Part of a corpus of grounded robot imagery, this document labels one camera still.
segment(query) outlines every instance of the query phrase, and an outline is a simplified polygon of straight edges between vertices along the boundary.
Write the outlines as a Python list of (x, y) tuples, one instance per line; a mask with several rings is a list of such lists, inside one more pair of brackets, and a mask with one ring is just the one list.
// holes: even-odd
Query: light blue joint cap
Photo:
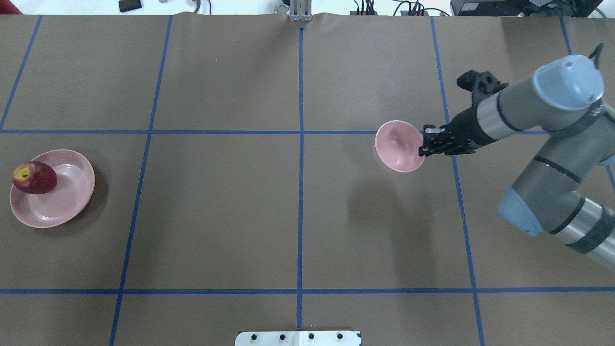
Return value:
[(512, 187), (498, 203), (498, 214), (528, 235), (536, 236), (543, 231), (532, 209)]
[(600, 161), (599, 165), (601, 166), (610, 166), (612, 164), (615, 164), (615, 155), (611, 156), (610, 158), (604, 160), (604, 161)]
[(563, 111), (578, 111), (596, 102), (605, 91), (602, 74), (589, 58), (573, 54), (539, 67), (532, 85), (546, 104)]

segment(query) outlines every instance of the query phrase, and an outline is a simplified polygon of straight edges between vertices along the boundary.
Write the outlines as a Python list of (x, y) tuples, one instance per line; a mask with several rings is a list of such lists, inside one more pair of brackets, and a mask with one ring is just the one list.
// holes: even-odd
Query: table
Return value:
[[(605, 43), (583, 18), (0, 17), (3, 345), (232, 345), (239, 331), (351, 329), (365, 345), (606, 345), (615, 276), (496, 213), (546, 141), (525, 132), (411, 174), (378, 126), (441, 125), (474, 69), (515, 82)], [(93, 198), (35, 230), (12, 169), (90, 159)], [(610, 170), (581, 192), (615, 205)]]

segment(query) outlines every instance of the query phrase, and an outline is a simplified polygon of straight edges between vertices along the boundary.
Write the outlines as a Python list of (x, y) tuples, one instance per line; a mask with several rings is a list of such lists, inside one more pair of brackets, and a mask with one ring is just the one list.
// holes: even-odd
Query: red apple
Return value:
[(33, 195), (50, 192), (58, 183), (54, 169), (39, 161), (28, 161), (15, 168), (13, 184), (19, 190)]

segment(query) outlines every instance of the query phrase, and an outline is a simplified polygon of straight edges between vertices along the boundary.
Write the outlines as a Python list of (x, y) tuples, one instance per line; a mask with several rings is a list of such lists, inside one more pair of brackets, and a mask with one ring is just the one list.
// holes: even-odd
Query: blue tape line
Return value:
[(0, 294), (117, 294), (118, 289), (6, 288)]
[(440, 93), (442, 95), (442, 105), (444, 105), (444, 118), (446, 123), (450, 123), (451, 119), (448, 116), (448, 101), (446, 100), (446, 92), (444, 91), (444, 78), (442, 76), (442, 64), (440, 63), (440, 49), (438, 48), (438, 36), (435, 31), (435, 22), (433, 17), (429, 17), (431, 21), (431, 35), (434, 38), (435, 63), (438, 66), (438, 78), (440, 79)]
[(124, 294), (296, 294), (297, 290), (289, 289), (125, 289)]
[(145, 149), (143, 150), (143, 161), (141, 162), (141, 172), (139, 174), (139, 184), (137, 185), (137, 195), (135, 197), (135, 207), (132, 212), (132, 220), (130, 221), (130, 231), (128, 234), (128, 242), (126, 244), (126, 253), (124, 255), (124, 264), (122, 266), (122, 276), (119, 283), (119, 292), (117, 294), (117, 302), (115, 314), (113, 315), (113, 325), (111, 327), (111, 337), (109, 338), (109, 346), (113, 346), (115, 344), (115, 335), (117, 332), (117, 323), (119, 321), (119, 312), (122, 308), (122, 295), (124, 291), (124, 286), (126, 284), (126, 274), (128, 272), (128, 262), (130, 260), (130, 250), (132, 248), (132, 240), (135, 234), (135, 225), (137, 223), (137, 214), (139, 211), (139, 202), (141, 201), (141, 191), (143, 189), (143, 179), (145, 177), (145, 167), (148, 162), (149, 155), (149, 145), (151, 143), (152, 138), (152, 129), (154, 127), (154, 120), (156, 118), (156, 107), (158, 103), (158, 96), (160, 93), (160, 84), (162, 83), (162, 73), (164, 71), (164, 62), (167, 55), (167, 48), (169, 46), (169, 36), (171, 33), (171, 24), (173, 23), (173, 16), (169, 15), (169, 22), (167, 24), (167, 34), (164, 38), (164, 47), (162, 48), (162, 58), (160, 61), (160, 69), (158, 71), (158, 80), (156, 81), (156, 91), (154, 94), (154, 101), (152, 104), (152, 113), (149, 119), (149, 133), (148, 138), (145, 141)]
[(459, 181), (459, 171), (457, 168), (457, 158), (455, 156), (451, 156), (453, 161), (453, 172), (455, 176), (455, 185), (457, 188), (457, 201), (459, 203), (459, 210), (461, 211), (461, 220), (463, 224), (463, 233), (466, 242), (466, 256), (467, 256), (467, 266), (470, 273), (470, 284), (472, 285), (472, 298), (474, 300), (474, 313), (476, 314), (476, 325), (478, 327), (478, 339), (480, 341), (481, 346), (485, 346), (485, 335), (483, 333), (483, 321), (480, 316), (480, 304), (478, 302), (478, 293), (476, 288), (476, 277), (474, 275), (474, 263), (472, 261), (472, 249), (470, 248), (470, 236), (467, 231), (467, 220), (466, 220), (466, 208), (463, 203), (463, 195), (461, 193), (461, 183)]
[(615, 191), (615, 179), (613, 178), (613, 172), (611, 171), (611, 166), (606, 166), (606, 173), (609, 175), (609, 179), (611, 181), (611, 187), (613, 191)]
[(9, 115), (10, 104), (13, 102), (13, 97), (15, 96), (15, 92), (17, 91), (19, 80), (22, 78), (23, 69), (24, 67), (26, 67), (28, 56), (30, 56), (30, 51), (32, 50), (32, 45), (34, 44), (36, 33), (38, 33), (38, 29), (41, 26), (41, 20), (42, 20), (42, 16), (40, 15), (38, 20), (36, 21), (36, 26), (34, 26), (32, 37), (30, 37), (30, 43), (28, 44), (28, 48), (26, 49), (26, 54), (24, 54), (23, 56), (22, 65), (19, 66), (19, 71), (17, 72), (17, 77), (15, 77), (15, 83), (13, 83), (13, 89), (11, 89), (10, 91), (9, 100), (6, 102), (6, 107), (4, 108), (2, 119), (0, 119), (0, 130), (2, 130), (2, 128), (4, 127), (4, 122), (6, 121), (6, 117)]
[(305, 294), (437, 294), (472, 293), (471, 288), (306, 288)]
[(512, 287), (478, 288), (478, 293), (526, 293), (526, 292), (615, 292), (615, 287)]
[(303, 121), (303, 30), (299, 28), (299, 203), (297, 225), (297, 330), (303, 325), (303, 163), (304, 163), (304, 121)]
[[(477, 293), (524, 293), (524, 292), (615, 292), (613, 286), (589, 287), (508, 287), (508, 288), (305, 288), (303, 294), (470, 294)], [(5, 288), (0, 294), (118, 294), (119, 289), (49, 289)], [(130, 295), (249, 295), (249, 294), (297, 294), (294, 288), (264, 289), (125, 289)]]
[[(433, 17), (429, 17), (431, 20), (431, 32), (434, 38), (434, 51), (435, 51), (435, 61), (438, 66), (438, 77), (440, 78), (440, 91), (442, 93), (442, 106), (444, 109), (444, 117), (446, 119), (446, 123), (450, 122), (450, 118), (448, 116), (448, 104), (446, 100), (446, 91), (444, 90), (444, 79), (442, 76), (442, 65), (440, 64), (440, 49), (438, 48), (438, 37), (435, 30), (435, 22)], [(476, 292), (476, 279), (474, 277), (474, 264), (472, 262), (472, 250), (470, 248), (470, 237), (467, 232), (467, 222), (466, 222), (466, 210), (463, 203), (463, 195), (461, 194), (461, 184), (459, 183), (459, 171), (457, 170), (457, 159), (455, 156), (451, 156), (453, 161), (453, 172), (455, 176), (455, 185), (457, 188), (457, 200), (459, 202), (459, 210), (461, 211), (461, 219), (463, 222), (463, 232), (464, 237), (466, 239), (466, 256), (467, 256), (467, 266), (470, 273), (470, 283), (472, 284), (472, 297), (474, 299), (474, 313), (476, 314), (476, 325), (478, 328), (478, 339), (480, 341), (481, 346), (485, 346), (485, 336), (483, 333), (483, 322), (480, 317), (480, 304), (478, 303), (478, 294)]]
[[(299, 130), (0, 130), (3, 134), (229, 134), (299, 135)], [(307, 130), (306, 135), (375, 135), (375, 130)]]
[(312, 130), (312, 131), (303, 131), (306, 135), (375, 135), (375, 130), (332, 130), (332, 131), (321, 131), (321, 130)]
[(147, 134), (148, 130), (1, 130), (3, 134)]
[(566, 49), (568, 54), (572, 54), (573, 50), (570, 49), (570, 41), (568, 40), (568, 32), (566, 31), (566, 24), (564, 24), (564, 17), (560, 16), (561, 32), (564, 34), (564, 41), (566, 42)]
[(153, 130), (152, 134), (228, 134), (228, 135), (298, 135), (300, 131), (287, 130)]

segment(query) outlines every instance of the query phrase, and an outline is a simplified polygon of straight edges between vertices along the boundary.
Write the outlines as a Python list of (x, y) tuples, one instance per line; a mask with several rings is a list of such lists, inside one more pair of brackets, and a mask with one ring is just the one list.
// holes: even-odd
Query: pink bowl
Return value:
[(30, 227), (49, 228), (77, 216), (94, 192), (94, 169), (85, 156), (73, 150), (53, 150), (32, 161), (46, 163), (58, 175), (55, 188), (43, 195), (10, 189), (10, 208), (15, 217)]
[(417, 170), (425, 161), (419, 156), (423, 135), (411, 124), (401, 120), (384, 123), (376, 133), (374, 146), (382, 163), (396, 172)]

